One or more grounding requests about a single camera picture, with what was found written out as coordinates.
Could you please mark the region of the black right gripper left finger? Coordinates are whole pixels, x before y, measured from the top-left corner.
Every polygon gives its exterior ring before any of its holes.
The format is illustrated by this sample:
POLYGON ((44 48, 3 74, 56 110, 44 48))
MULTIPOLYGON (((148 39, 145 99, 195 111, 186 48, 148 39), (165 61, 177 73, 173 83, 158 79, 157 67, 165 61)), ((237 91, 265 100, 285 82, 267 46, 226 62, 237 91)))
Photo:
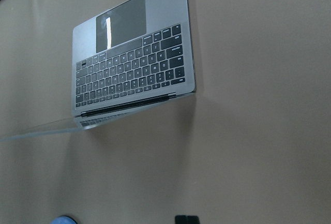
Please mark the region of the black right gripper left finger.
POLYGON ((187 216, 186 215, 176 215, 175 224, 187 224, 187 216))

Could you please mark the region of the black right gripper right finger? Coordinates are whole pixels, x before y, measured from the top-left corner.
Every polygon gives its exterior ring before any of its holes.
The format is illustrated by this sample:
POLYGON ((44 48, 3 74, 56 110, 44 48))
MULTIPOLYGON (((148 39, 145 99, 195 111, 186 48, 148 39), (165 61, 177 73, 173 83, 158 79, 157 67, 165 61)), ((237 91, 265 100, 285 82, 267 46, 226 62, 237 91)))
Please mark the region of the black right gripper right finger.
POLYGON ((200 224, 199 217, 196 215, 188 215, 187 224, 200 224))

